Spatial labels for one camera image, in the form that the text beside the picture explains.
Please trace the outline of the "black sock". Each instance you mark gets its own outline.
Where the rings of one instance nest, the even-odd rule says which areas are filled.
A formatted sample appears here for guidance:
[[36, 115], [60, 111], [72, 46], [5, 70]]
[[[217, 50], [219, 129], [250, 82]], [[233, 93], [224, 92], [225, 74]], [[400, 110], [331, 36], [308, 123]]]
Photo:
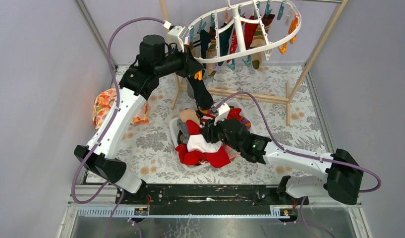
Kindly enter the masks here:
[[188, 78], [188, 82], [192, 88], [197, 106], [202, 110], [210, 109], [214, 103], [214, 100], [212, 95], [207, 90], [204, 81], [195, 79], [192, 76]]

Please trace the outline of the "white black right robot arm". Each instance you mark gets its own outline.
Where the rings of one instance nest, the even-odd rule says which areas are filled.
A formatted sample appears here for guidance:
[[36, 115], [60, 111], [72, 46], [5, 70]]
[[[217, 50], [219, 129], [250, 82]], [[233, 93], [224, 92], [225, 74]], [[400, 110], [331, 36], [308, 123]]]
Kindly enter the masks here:
[[307, 173], [306, 177], [283, 177], [276, 197], [283, 204], [305, 196], [328, 195], [337, 202], [355, 205], [358, 200], [363, 171], [351, 154], [343, 149], [334, 153], [285, 148], [272, 139], [251, 133], [236, 119], [215, 123], [208, 120], [200, 129], [208, 142], [222, 142], [251, 162], [282, 165]]

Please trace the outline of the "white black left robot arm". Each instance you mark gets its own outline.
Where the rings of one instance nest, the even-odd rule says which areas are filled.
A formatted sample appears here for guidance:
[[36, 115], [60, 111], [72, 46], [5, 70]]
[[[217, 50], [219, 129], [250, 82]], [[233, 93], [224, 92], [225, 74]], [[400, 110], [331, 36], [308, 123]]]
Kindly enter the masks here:
[[160, 35], [147, 35], [139, 45], [135, 62], [119, 83], [115, 84], [116, 99], [108, 115], [87, 145], [77, 145], [74, 155], [81, 166], [127, 191], [135, 204], [144, 201], [144, 181], [130, 173], [127, 164], [116, 159], [121, 138], [133, 117], [159, 86], [160, 78], [169, 74], [191, 76], [203, 69], [189, 48], [189, 38], [172, 37], [166, 43]]

